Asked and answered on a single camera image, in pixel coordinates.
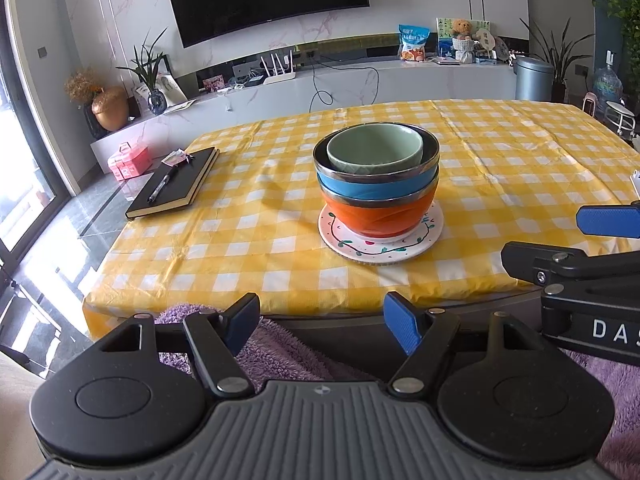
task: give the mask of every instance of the purple fluffy cloth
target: purple fluffy cloth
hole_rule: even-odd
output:
[[[640,368],[566,353],[604,384],[616,406],[616,418],[598,462],[620,480],[640,479]]]
[[[156,323],[178,323],[189,314],[208,306],[181,303],[161,314]],[[191,367],[185,354],[160,354],[160,361],[188,374]],[[291,381],[361,381],[372,377],[347,365],[336,363],[302,344],[286,329],[263,317],[236,361],[260,390],[269,379]]]

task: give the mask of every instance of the notebook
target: notebook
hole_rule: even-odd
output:
[[[215,163],[220,154],[216,148],[207,148],[199,152],[191,153],[193,160],[191,164],[181,163],[171,180],[162,188],[158,197],[153,203],[147,199],[154,192],[164,176],[171,171],[171,166],[160,164],[145,187],[142,188],[138,196],[129,206],[125,215],[128,220],[133,220],[139,216],[150,215],[169,209],[176,209],[191,204],[198,193],[207,173]]]

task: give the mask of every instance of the trash can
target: trash can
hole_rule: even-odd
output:
[[[532,57],[518,57],[513,63],[516,75],[516,99],[520,101],[551,101],[554,68]]]

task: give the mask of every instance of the table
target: table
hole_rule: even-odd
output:
[[[445,217],[427,253],[395,266],[335,254],[318,233],[324,205],[312,160],[319,139],[348,124],[402,121],[440,141],[436,200]],[[585,237],[583,204],[628,203],[640,156],[578,108],[443,100],[339,108],[205,134],[188,151],[222,154],[190,208],[130,222],[83,303],[93,336],[135,312],[176,303],[226,308],[245,292],[264,314],[373,312],[397,290],[428,306],[512,291],[509,240],[629,251],[636,240]]]

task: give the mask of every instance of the glass door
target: glass door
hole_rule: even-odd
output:
[[[68,198],[26,101],[0,0],[0,262],[5,278]]]

